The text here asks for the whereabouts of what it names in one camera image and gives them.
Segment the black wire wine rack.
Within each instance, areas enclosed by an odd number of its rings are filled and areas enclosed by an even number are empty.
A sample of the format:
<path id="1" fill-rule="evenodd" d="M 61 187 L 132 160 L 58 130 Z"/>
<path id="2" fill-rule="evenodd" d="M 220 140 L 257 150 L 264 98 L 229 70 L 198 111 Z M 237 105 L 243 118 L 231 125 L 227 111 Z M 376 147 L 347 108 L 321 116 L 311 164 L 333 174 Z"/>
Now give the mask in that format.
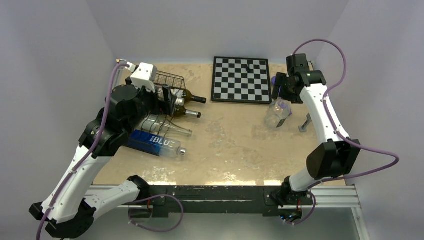
<path id="1" fill-rule="evenodd" d="M 178 97 L 175 101 L 175 106 L 184 106 L 185 100 L 181 98 L 182 91 L 185 90 L 185 80 L 182 76 L 171 74 L 168 72 L 158 71 L 154 80 L 156 87 L 168 85 L 172 89 L 172 93 Z M 176 118 L 166 114 L 155 114 L 165 116 L 171 122 Z"/>

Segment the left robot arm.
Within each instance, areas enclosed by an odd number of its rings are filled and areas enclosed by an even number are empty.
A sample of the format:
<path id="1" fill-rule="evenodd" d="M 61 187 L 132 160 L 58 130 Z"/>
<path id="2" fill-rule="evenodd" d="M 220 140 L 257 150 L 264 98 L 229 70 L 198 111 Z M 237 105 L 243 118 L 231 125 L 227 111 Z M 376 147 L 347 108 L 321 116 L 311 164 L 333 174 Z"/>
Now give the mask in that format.
<path id="1" fill-rule="evenodd" d="M 171 115 L 175 99 L 168 86 L 162 93 L 132 84 L 110 88 L 104 108 L 86 126 L 57 187 L 46 200 L 32 204 L 29 209 L 40 222 L 39 230 L 53 238 L 75 239 L 116 207 L 152 200 L 150 185 L 137 175 L 95 196 L 88 197 L 86 193 L 100 170 L 129 142 L 141 122 L 151 113 Z"/>

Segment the blue square bottle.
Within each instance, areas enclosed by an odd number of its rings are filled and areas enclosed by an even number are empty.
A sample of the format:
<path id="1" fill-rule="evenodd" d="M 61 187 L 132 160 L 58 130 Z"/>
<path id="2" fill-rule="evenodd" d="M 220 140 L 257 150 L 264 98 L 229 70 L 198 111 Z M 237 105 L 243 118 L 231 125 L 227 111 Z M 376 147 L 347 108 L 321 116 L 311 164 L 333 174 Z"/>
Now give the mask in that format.
<path id="1" fill-rule="evenodd" d="M 185 156 L 187 152 L 187 149 L 183 148 L 177 140 L 141 130 L 135 130 L 124 146 L 154 156 L 172 159 Z"/>

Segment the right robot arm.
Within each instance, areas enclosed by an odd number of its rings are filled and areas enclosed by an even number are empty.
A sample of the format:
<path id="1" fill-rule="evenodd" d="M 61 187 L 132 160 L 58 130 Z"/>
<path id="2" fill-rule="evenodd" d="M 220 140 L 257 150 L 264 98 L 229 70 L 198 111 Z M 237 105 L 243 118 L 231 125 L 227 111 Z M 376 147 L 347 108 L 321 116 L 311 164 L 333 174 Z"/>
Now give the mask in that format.
<path id="1" fill-rule="evenodd" d="M 359 140 L 350 136 L 335 114 L 329 97 L 327 81 L 320 70 L 311 70 L 304 53 L 287 57 L 287 73 L 278 72 L 272 97 L 284 103 L 304 104 L 318 137 L 318 147 L 307 157 L 300 172 L 287 177 L 278 196 L 288 204 L 305 194 L 309 186 L 321 180 L 333 180 L 349 174 L 360 153 Z"/>

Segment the green bottle grey neck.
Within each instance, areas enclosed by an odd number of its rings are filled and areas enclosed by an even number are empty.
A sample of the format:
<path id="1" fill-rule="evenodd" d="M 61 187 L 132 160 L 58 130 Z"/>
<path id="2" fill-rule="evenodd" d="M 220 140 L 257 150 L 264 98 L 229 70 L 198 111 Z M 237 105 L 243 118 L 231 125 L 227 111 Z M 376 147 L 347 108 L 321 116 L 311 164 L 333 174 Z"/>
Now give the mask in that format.
<path id="1" fill-rule="evenodd" d="M 193 118 L 201 118 L 202 114 L 198 111 L 188 110 L 184 106 L 176 105 L 172 114 L 174 118 L 180 117 L 193 117 Z"/>

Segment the clear wine bottle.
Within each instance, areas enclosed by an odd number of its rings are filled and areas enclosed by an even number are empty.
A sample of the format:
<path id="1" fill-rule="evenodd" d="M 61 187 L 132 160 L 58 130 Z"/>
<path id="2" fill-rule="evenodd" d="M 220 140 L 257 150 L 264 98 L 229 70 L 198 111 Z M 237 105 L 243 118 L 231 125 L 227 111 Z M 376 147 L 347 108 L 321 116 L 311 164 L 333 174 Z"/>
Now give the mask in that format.
<path id="1" fill-rule="evenodd" d="M 193 132 L 190 129 L 180 127 L 163 115 L 150 114 L 139 125 L 140 129 L 149 133 L 158 134 L 179 134 L 191 137 Z"/>

